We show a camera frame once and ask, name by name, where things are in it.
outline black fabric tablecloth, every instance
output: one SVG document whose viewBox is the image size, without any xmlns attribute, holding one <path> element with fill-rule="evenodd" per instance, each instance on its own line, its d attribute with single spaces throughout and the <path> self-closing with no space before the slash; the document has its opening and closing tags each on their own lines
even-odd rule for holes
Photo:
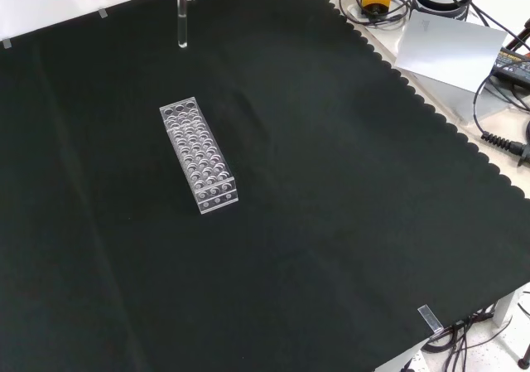
<svg viewBox="0 0 530 372">
<path fill-rule="evenodd" d="M 140 0 L 0 52 L 0 365 L 370 371 L 530 281 L 520 190 L 326 0 Z M 158 108 L 240 201 L 200 215 Z"/>
</svg>

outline test tube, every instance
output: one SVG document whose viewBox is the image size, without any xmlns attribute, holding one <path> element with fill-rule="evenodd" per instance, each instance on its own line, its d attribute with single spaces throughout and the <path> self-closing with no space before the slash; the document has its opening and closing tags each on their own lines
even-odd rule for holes
<svg viewBox="0 0 530 372">
<path fill-rule="evenodd" d="M 177 0 L 178 2 L 178 36 L 179 46 L 184 49 L 188 46 L 188 7 L 186 0 Z"/>
</svg>

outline table leg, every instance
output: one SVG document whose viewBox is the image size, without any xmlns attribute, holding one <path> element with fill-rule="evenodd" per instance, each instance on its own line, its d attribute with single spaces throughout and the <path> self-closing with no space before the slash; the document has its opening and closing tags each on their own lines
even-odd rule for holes
<svg viewBox="0 0 530 372">
<path fill-rule="evenodd" d="M 522 370 L 527 370 L 530 367 L 530 346 L 527 348 L 527 352 L 524 357 L 518 361 L 517 365 Z"/>
<path fill-rule="evenodd" d="M 497 302 L 494 314 L 494 324 L 500 328 L 508 323 L 513 315 L 513 310 L 517 308 L 519 298 L 523 295 L 523 288 L 519 288 Z"/>
</svg>

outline cable connector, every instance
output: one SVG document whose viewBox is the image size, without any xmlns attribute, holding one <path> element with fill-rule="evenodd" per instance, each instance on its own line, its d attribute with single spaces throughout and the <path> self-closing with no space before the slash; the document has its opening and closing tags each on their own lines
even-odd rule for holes
<svg viewBox="0 0 530 372">
<path fill-rule="evenodd" d="M 517 155 L 519 157 L 518 167 L 525 162 L 530 164 L 530 145 L 520 142 L 512 142 L 507 138 L 500 138 L 489 132 L 483 132 L 481 138 L 486 142 L 493 144 L 495 147 L 502 148 L 513 155 Z"/>
</svg>

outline white paper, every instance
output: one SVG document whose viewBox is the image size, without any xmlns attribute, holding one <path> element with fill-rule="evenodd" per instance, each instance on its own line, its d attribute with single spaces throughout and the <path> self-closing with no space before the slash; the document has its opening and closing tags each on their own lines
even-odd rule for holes
<svg viewBox="0 0 530 372">
<path fill-rule="evenodd" d="M 506 36 L 497 29 L 414 11 L 395 66 L 475 92 Z"/>
</svg>

